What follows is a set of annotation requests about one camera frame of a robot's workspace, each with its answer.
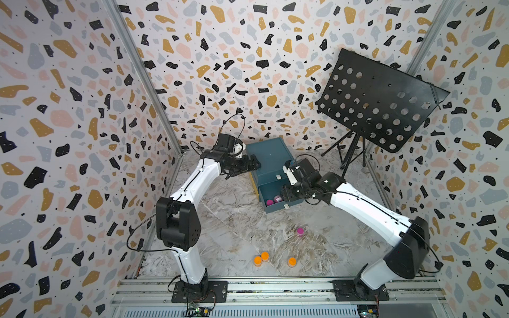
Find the teal drawer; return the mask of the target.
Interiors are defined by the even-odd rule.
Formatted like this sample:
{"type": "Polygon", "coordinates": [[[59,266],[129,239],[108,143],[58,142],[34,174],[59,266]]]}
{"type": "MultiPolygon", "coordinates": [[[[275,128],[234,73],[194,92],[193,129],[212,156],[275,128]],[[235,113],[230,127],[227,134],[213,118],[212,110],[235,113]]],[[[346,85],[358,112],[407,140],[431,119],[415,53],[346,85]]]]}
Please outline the teal drawer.
{"type": "Polygon", "coordinates": [[[280,179],[274,182],[266,183],[258,187],[260,202],[265,213],[273,213],[283,209],[289,209],[292,206],[302,204],[303,199],[296,201],[284,201],[282,196],[283,187],[289,186],[288,179],[280,179]]]}

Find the orange paint can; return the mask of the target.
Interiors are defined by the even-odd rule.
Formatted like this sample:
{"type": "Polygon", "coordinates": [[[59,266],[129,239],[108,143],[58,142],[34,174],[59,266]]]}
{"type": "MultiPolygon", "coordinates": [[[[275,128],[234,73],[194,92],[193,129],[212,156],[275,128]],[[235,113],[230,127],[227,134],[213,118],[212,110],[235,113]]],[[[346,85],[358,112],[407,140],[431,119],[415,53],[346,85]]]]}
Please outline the orange paint can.
{"type": "Polygon", "coordinates": [[[262,265],[262,258],[260,256],[257,256],[254,258],[253,263],[255,266],[261,266],[262,265]]]}
{"type": "Polygon", "coordinates": [[[263,262],[267,262],[269,260],[269,257],[270,257],[270,255],[269,255],[268,252],[262,252],[261,253],[261,258],[262,258],[263,262]]]}
{"type": "Polygon", "coordinates": [[[288,259],[288,265],[289,265],[290,267],[295,267],[295,266],[297,265],[297,260],[296,260],[294,257],[290,257],[290,258],[288,259]]]}

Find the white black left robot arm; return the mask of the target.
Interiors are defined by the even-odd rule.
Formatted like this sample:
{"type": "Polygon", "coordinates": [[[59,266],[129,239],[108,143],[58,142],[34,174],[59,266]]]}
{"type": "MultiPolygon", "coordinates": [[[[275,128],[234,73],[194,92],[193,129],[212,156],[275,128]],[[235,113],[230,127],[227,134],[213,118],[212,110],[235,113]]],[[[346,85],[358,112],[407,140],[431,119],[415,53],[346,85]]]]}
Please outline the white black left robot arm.
{"type": "Polygon", "coordinates": [[[257,157],[244,150],[239,138],[220,133],[214,146],[201,153],[197,167],[184,184],[156,203],[156,236],[173,253],[180,281],[193,294],[202,295],[208,289],[208,272],[196,248],[201,235],[196,209],[219,176],[229,179],[261,167],[257,157]]]}

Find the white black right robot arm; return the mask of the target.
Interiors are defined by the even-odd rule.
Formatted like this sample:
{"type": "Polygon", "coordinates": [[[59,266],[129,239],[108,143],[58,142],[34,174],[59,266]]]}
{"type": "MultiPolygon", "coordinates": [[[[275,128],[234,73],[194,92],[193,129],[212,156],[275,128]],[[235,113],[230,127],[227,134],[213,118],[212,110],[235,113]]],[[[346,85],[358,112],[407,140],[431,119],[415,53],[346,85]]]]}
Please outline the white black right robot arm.
{"type": "Polygon", "coordinates": [[[321,175],[307,159],[289,160],[282,169],[290,182],[281,190],[284,201],[323,201],[354,216],[392,247],[383,258],[365,265],[353,279],[358,298],[374,297],[391,280],[416,277],[429,253],[430,235],[425,219],[409,219],[391,211],[364,196],[343,177],[333,172],[321,175]]]}

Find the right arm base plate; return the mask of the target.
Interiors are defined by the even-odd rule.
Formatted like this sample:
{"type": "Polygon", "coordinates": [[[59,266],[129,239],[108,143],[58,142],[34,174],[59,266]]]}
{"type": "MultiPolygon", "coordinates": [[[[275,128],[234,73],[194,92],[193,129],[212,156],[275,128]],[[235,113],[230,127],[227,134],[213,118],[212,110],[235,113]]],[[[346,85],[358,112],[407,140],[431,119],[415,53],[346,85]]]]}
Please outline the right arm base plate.
{"type": "Polygon", "coordinates": [[[332,285],[337,302],[375,302],[376,300],[385,302],[390,299],[385,286],[371,290],[362,281],[355,280],[334,280],[332,285]]]}

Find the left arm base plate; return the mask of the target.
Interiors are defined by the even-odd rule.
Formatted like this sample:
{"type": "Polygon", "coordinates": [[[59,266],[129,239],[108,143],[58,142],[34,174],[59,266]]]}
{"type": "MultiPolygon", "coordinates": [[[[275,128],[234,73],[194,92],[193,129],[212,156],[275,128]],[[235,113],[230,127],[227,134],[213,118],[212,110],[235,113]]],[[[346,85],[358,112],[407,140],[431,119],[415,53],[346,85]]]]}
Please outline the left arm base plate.
{"type": "Polygon", "coordinates": [[[225,303],[228,281],[213,280],[200,284],[177,282],[173,289],[172,303],[225,303]]]}

